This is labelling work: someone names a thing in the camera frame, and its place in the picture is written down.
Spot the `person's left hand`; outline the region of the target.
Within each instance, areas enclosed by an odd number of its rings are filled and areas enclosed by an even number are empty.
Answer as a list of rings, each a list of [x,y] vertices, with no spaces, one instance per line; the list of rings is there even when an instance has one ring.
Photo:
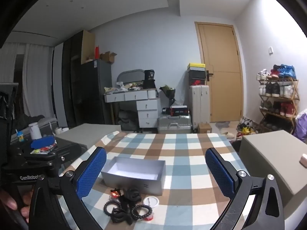
[[[21,215],[25,218],[26,222],[29,222],[29,213],[30,213],[30,204],[31,204],[31,198],[32,198],[33,190],[30,190],[26,192],[23,197],[23,203],[25,206],[21,208]],[[3,205],[7,206],[8,208],[12,210],[17,210],[18,206],[16,201],[4,190],[1,190],[1,202]]]

